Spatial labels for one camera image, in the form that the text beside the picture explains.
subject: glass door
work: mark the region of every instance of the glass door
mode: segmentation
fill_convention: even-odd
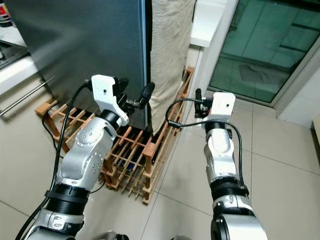
[[[319,35],[319,0],[239,0],[209,89],[269,105]]]

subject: metal handle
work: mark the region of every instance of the metal handle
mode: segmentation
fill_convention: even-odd
[[[36,88],[34,88],[33,90],[31,90],[30,92],[28,92],[26,95],[24,95],[23,97],[21,97],[20,99],[18,99],[17,101],[15,101],[14,103],[12,103],[10,106],[8,106],[6,109],[4,109],[3,111],[0,110],[0,118],[8,111],[10,111],[11,109],[13,109],[15,106],[17,106],[19,103],[21,103],[23,100],[25,100],[26,98],[28,98],[29,96],[31,96],[32,94],[34,94],[36,91],[38,91],[40,88],[42,88],[44,85],[47,84],[47,81],[45,81],[44,83],[42,83],[41,85],[37,86]]]

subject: wooden rack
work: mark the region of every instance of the wooden rack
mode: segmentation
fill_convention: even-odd
[[[184,71],[184,83],[177,98],[185,98],[193,77],[194,69],[189,67]],[[44,116],[44,120],[53,133],[56,141],[59,140],[59,125],[65,118],[68,106],[62,105],[57,110],[49,108],[57,102],[53,99],[42,104],[35,112]],[[185,102],[177,103],[170,112],[169,119],[179,122],[182,119]],[[95,114],[74,107],[69,115],[69,121],[64,134],[63,150],[67,153],[75,141],[79,130],[84,128]],[[149,132],[131,126],[121,127],[111,151],[105,156],[100,177],[110,189],[141,196],[144,204],[149,204],[157,182],[161,176],[168,156],[176,141],[179,130],[165,122],[160,131],[152,136]]]

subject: white plastic mount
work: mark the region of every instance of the white plastic mount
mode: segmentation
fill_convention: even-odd
[[[116,83],[111,76],[94,75],[91,78],[93,98],[98,104],[100,111],[109,110],[119,116],[117,124],[126,126],[129,118],[117,104],[117,98],[114,96],[113,85]]]
[[[236,96],[230,92],[215,92],[210,114],[203,120],[228,121],[234,109]]]

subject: refrigerator door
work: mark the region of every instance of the refrigerator door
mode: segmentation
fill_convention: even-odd
[[[32,59],[53,96],[66,103],[91,76],[129,79],[125,93],[135,100],[147,83],[144,0],[8,0],[7,6]],[[89,91],[76,107],[97,112]],[[145,129],[147,110],[130,125]]]

